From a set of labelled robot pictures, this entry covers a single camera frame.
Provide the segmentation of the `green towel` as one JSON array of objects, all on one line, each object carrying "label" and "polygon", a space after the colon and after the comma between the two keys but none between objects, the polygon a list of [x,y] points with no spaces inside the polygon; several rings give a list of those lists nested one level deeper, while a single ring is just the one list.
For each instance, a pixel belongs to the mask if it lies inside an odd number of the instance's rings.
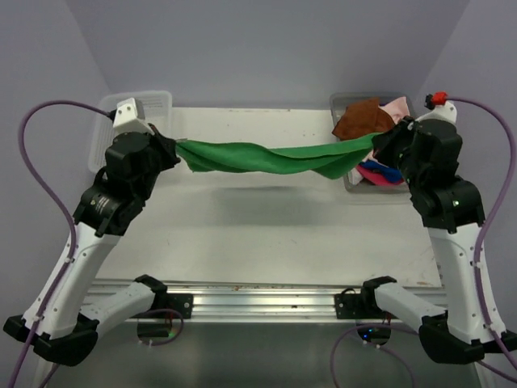
[{"label": "green towel", "polygon": [[183,140],[177,143],[176,153],[193,172],[295,175],[312,171],[327,179],[339,179],[368,156],[373,138],[370,134],[323,145],[274,149],[249,142]]}]

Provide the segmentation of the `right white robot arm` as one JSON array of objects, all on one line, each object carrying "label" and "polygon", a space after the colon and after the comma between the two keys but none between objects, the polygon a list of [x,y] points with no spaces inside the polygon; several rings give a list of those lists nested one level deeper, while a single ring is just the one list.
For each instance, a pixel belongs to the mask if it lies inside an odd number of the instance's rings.
[{"label": "right white robot arm", "polygon": [[485,261],[475,251],[485,214],[476,186],[456,173],[462,146],[456,126],[407,116],[372,142],[376,159],[399,170],[410,189],[431,240],[447,305],[435,306],[391,276],[382,276],[363,283],[363,313],[399,318],[418,333],[425,353],[439,364],[467,365],[487,354],[514,351],[516,334],[498,316],[485,322],[483,311],[497,310],[494,299],[481,304],[477,298],[475,280],[490,282]]}]

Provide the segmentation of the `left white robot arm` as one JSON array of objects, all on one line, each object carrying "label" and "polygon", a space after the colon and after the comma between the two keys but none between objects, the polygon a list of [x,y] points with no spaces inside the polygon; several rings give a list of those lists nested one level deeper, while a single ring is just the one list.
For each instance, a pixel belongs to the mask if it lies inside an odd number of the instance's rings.
[{"label": "left white robot arm", "polygon": [[126,319],[139,314],[156,318],[166,312],[166,286],[149,275],[91,307],[82,303],[104,260],[143,211],[158,176],[179,163],[175,146],[154,126],[146,133],[115,137],[106,150],[105,167],[74,211],[76,234],[32,306],[5,322],[9,336],[27,342],[48,362],[76,366]]}]

